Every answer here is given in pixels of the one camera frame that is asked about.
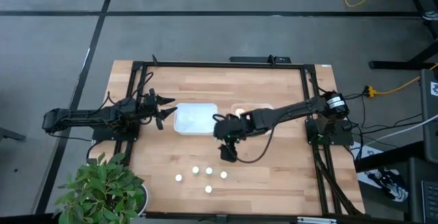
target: wooden tabletop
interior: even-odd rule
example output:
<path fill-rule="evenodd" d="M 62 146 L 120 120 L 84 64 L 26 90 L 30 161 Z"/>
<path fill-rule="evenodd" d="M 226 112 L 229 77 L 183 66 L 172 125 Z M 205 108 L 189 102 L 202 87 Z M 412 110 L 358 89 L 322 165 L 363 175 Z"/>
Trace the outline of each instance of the wooden tabletop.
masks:
<path fill-rule="evenodd" d="M 125 97 L 131 66 L 132 61 L 114 62 L 107 86 L 113 100 Z M 315 67 L 319 86 L 335 90 L 332 68 Z M 154 88 L 162 97 L 176 99 L 163 109 L 178 103 L 215 103 L 219 112 L 226 114 L 234 103 L 269 103 L 279 108 L 304 100 L 300 72 L 293 69 L 150 66 L 147 71 L 154 72 L 154 76 L 145 90 Z M 162 131 L 155 122 L 141 126 L 134 142 L 130 169 L 144 179 L 150 192 L 147 211 L 321 215 L 304 118 L 278 125 L 268 152 L 254 164 L 222 161 L 218 141 L 214 142 L 211 136 L 180 135 L 173 129 L 173 122 L 174 115 L 170 115 Z M 239 157 L 258 157 L 267 140 L 267 136 L 259 136 L 236 145 Z M 114 145 L 114 141 L 104 141 L 91 151 L 90 157 L 102 152 L 110 157 Z M 364 212 L 352 156 L 338 146 L 332 146 L 331 152 L 337 183 L 356 208 Z M 199 175 L 192 174 L 193 166 L 200 167 Z M 206 175 L 208 166 L 213 175 Z M 221 171 L 228 173 L 226 179 L 220 178 Z M 175 181 L 177 174 L 183 176 L 182 182 Z M 205 192 L 207 185 L 213 188 L 209 195 Z M 334 212 L 327 183 L 326 194 L 329 210 Z"/>

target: concrete floor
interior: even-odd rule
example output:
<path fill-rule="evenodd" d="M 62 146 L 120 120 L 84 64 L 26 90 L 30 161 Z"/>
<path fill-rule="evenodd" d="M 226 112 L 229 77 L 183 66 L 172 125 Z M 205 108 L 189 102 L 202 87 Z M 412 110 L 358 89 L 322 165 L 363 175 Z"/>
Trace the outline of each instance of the concrete floor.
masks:
<path fill-rule="evenodd" d="M 430 0 L 422 3 L 433 9 Z M 103 0 L 0 0 L 0 10 L 100 10 L 102 4 Z M 415 6 L 411 0 L 369 0 L 356 9 L 342 0 L 111 0 L 109 10 L 415 11 Z M 0 126 L 27 135 L 26 142 L 0 143 L 0 216 L 33 211 L 55 144 L 40 128 L 42 115 L 68 107 L 96 22 L 93 16 L 0 16 Z M 431 42 L 416 18 L 107 17 L 79 108 L 99 106 L 114 60 L 151 60 L 152 53 L 159 60 L 190 61 L 286 55 L 296 63 L 332 64 L 338 90 L 350 94 L 367 84 L 387 90 L 416 77 L 415 71 L 373 71 L 368 61 L 407 60 Z M 348 104 L 351 119 L 359 122 L 360 99 Z M 366 124 L 392 124 L 421 112 L 420 89 L 413 84 L 386 97 L 366 99 L 365 104 Z M 90 137 L 91 129 L 74 129 L 71 136 Z M 421 138 L 418 129 L 386 142 L 400 146 Z M 55 185 L 84 163 L 89 146 L 68 142 Z M 60 194 L 53 190 L 48 212 Z M 365 201 L 365 208 L 374 216 L 400 218 L 400 213 L 370 201 Z"/>

